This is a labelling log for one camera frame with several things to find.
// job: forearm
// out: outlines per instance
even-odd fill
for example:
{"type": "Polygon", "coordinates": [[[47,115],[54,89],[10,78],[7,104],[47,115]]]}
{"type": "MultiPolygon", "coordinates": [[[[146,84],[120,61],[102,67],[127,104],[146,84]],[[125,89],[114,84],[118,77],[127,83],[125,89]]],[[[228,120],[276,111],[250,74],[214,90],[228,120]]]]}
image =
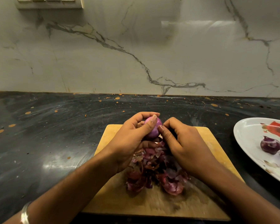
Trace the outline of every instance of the forearm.
{"type": "Polygon", "coordinates": [[[280,224],[280,210],[250,189],[221,164],[201,180],[228,199],[248,223],[280,224]]]}
{"type": "MultiPolygon", "coordinates": [[[[108,151],[101,151],[28,207],[30,224],[65,224],[81,211],[116,173],[108,151]]],[[[16,214],[6,224],[19,223],[16,214]]]]}

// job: white plate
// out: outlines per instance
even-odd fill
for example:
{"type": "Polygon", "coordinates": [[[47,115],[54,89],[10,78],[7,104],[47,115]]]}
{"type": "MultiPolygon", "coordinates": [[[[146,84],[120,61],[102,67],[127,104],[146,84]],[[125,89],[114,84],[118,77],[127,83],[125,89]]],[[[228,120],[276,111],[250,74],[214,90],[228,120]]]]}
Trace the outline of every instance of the white plate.
{"type": "Polygon", "coordinates": [[[242,150],[258,166],[280,181],[280,150],[272,155],[264,152],[260,147],[263,136],[280,141],[280,120],[268,118],[242,119],[235,124],[233,133],[242,150]]]}

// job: kitchen counter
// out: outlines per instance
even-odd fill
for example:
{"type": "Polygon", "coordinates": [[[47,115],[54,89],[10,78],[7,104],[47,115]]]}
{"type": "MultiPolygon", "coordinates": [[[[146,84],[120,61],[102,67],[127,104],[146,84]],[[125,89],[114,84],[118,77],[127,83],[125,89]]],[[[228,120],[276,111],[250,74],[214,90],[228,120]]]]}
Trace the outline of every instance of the kitchen counter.
{"type": "MultiPolygon", "coordinates": [[[[108,124],[123,124],[140,111],[160,112],[162,121],[176,117],[208,127],[246,184],[280,208],[280,182],[256,165],[233,137],[233,126],[241,119],[280,119],[280,98],[0,92],[0,223],[89,160],[108,124]]],[[[79,214],[73,222],[93,216],[79,214]]]]}

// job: silver bangle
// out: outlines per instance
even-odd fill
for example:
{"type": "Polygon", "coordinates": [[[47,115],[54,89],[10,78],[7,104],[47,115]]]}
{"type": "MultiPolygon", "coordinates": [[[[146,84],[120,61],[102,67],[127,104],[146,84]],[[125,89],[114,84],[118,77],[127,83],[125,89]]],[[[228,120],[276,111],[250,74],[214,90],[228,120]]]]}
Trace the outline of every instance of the silver bangle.
{"type": "Polygon", "coordinates": [[[28,221],[28,214],[27,214],[27,208],[28,206],[32,203],[32,201],[26,203],[22,209],[22,212],[21,212],[21,223],[22,224],[29,224],[29,221],[28,221]]]}

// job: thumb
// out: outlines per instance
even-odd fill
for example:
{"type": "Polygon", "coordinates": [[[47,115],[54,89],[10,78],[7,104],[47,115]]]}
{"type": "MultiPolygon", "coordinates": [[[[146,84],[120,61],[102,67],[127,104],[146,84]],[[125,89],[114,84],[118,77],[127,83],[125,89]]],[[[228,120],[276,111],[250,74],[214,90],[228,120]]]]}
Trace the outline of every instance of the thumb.
{"type": "Polygon", "coordinates": [[[180,143],[175,139],[173,134],[165,126],[159,126],[159,131],[170,149],[181,146],[180,143]]]}
{"type": "Polygon", "coordinates": [[[136,129],[139,132],[141,139],[144,138],[147,134],[149,134],[153,130],[153,128],[157,124],[157,119],[158,119],[157,116],[153,115],[146,124],[136,129]]]}

